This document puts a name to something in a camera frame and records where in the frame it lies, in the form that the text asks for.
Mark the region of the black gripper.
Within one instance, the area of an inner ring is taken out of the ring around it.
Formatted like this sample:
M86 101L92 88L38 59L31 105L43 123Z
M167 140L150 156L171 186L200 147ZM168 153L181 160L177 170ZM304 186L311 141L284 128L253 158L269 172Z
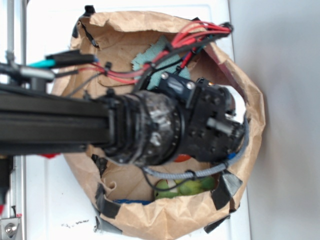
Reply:
M231 90L203 77L193 82L162 73L159 91L176 104L181 123L178 154L199 162L221 162L237 152L245 134L245 115L235 113Z

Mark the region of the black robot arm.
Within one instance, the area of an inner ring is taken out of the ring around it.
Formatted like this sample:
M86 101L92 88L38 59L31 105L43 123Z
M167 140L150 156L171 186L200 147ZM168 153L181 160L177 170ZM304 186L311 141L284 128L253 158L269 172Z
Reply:
M156 88L75 99L0 86L0 153L31 155L100 148L119 165L159 166L180 154L221 162L242 154L249 127L230 86L163 72Z

